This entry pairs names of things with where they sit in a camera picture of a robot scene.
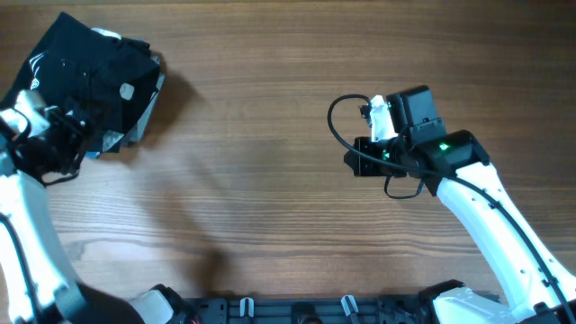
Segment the black t-shirt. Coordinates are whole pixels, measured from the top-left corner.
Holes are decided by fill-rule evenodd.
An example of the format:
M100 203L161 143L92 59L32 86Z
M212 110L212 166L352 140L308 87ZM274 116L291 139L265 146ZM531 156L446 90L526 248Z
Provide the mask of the black t-shirt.
M159 58L141 40L66 27L46 33L28 59L27 85L73 117L103 117L88 152L138 142L164 82Z

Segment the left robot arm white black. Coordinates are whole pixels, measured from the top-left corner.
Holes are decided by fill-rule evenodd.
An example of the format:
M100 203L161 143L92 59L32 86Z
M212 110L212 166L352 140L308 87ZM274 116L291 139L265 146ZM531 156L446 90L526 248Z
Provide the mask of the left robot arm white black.
M22 90L1 112L1 267L13 323L172 323L177 294L157 286L127 301L84 283L50 217L49 182L75 178L107 109L74 101L71 111Z

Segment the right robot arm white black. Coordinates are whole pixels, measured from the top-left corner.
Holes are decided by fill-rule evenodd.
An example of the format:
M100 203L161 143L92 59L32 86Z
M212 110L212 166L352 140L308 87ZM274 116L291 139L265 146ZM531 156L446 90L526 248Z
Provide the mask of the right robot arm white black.
M573 323L575 277L546 248L512 202L496 167L467 130L429 139L397 134L358 138L345 163L356 176L411 176L455 215L488 262L506 304L460 282L421 292L423 317L434 323Z

